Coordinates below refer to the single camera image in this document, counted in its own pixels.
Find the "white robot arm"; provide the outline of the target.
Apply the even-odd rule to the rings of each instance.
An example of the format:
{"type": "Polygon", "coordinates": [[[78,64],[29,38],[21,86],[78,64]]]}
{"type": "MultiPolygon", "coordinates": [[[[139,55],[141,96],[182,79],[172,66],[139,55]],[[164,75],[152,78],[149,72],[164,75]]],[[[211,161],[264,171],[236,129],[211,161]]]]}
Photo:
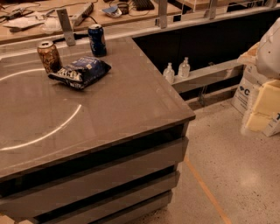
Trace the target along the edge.
{"type": "Polygon", "coordinates": [[[245,127],[264,131],[280,111],[280,17],[262,36],[255,62],[257,72],[269,80],[258,88],[245,127]]]}

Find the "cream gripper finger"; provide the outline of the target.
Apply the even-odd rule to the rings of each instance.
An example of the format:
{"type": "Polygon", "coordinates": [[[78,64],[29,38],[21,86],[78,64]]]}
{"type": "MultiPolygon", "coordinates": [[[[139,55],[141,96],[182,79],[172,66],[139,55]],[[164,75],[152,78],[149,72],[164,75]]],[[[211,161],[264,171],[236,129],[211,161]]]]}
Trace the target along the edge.
{"type": "Polygon", "coordinates": [[[248,117],[245,127],[252,131],[263,131],[269,122],[269,116],[251,113],[248,117]]]}
{"type": "Polygon", "coordinates": [[[274,116],[280,112],[280,80],[262,84],[253,111],[266,116],[274,116]]]}

